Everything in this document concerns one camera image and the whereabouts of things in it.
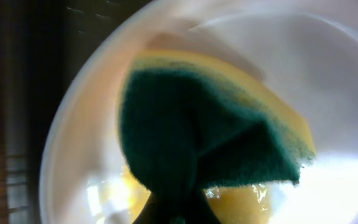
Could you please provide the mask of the green yellow sponge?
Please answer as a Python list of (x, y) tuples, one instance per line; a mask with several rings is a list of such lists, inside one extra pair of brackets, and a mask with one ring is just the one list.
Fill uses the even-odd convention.
[(119, 108), (129, 170), (150, 196), (136, 223), (267, 223), (269, 182), (300, 181), (307, 122), (260, 81), (206, 55), (148, 50)]

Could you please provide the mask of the white plate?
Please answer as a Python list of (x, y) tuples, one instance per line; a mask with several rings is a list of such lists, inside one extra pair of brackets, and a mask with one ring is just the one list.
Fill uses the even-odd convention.
[(130, 61), (179, 49), (229, 62), (302, 114), (317, 158), (300, 184), (206, 192), (224, 223), (358, 223), (358, 1), (154, 1), (120, 25), (72, 81), (40, 172), (43, 223), (131, 223), (148, 197), (119, 148)]

